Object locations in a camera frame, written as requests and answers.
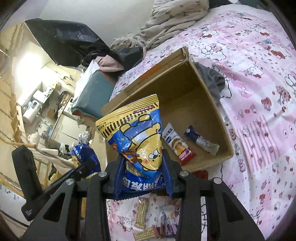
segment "bed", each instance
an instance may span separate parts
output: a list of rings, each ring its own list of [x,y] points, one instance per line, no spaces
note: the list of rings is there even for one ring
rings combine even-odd
[[[296,193],[296,51],[272,13],[245,5],[221,6],[149,50],[139,65],[119,78],[111,99],[185,45],[192,60],[213,67],[226,79],[218,109],[235,154],[205,171],[209,179],[223,179],[267,238]],[[147,198],[146,227],[157,224],[165,213],[167,234],[173,234],[180,202],[155,194]],[[107,201],[112,240],[133,240],[137,201]],[[201,208],[206,240],[203,198]]]

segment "white wall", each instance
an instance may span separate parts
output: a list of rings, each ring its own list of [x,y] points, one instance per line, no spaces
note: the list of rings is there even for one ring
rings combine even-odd
[[[81,22],[108,46],[149,19],[154,0],[48,0],[42,19]]]

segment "open cardboard box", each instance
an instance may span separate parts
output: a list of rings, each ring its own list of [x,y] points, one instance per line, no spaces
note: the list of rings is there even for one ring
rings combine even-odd
[[[210,92],[194,64],[188,58],[168,67],[161,74],[146,82],[125,100],[118,103],[114,109],[152,94],[157,94],[159,99],[163,128],[170,122],[175,131],[189,145],[189,148],[196,153],[194,158],[182,166],[184,170],[197,171],[214,166],[233,156],[229,135]],[[205,139],[220,145],[216,156],[210,155],[184,136],[184,132],[190,125]],[[108,161],[115,160],[116,151],[112,150],[108,143],[106,145]],[[164,140],[163,148],[168,150],[172,160],[179,161],[174,151]]]

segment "cabinet door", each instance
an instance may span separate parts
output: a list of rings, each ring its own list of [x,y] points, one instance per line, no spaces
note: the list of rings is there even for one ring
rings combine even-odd
[[[76,139],[74,139],[74,138],[72,138],[72,137],[70,137],[70,136],[68,136],[68,135],[66,135],[66,134],[64,134],[62,132],[59,132],[57,130],[54,131],[54,133],[52,134],[51,139],[53,139],[53,140],[55,140],[55,141],[57,141],[59,143],[64,143],[64,144],[69,145],[69,146],[71,146],[74,141],[77,141]]]
[[[86,130],[86,126],[78,126],[75,120],[65,115],[61,115],[57,129],[59,132],[78,139],[78,135]]]

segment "bolt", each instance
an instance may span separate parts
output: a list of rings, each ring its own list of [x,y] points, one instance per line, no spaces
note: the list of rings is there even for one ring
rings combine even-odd
[[[218,177],[215,177],[214,178],[214,183],[220,184],[220,183],[222,183],[222,180],[220,178],[218,178]]]
[[[66,180],[66,184],[67,185],[72,185],[74,183],[74,179],[73,178],[69,178]]]
[[[105,171],[99,172],[99,176],[105,177],[105,176],[107,176],[107,172],[105,172]]]
[[[183,177],[187,177],[188,176],[188,171],[180,171],[180,175]]]

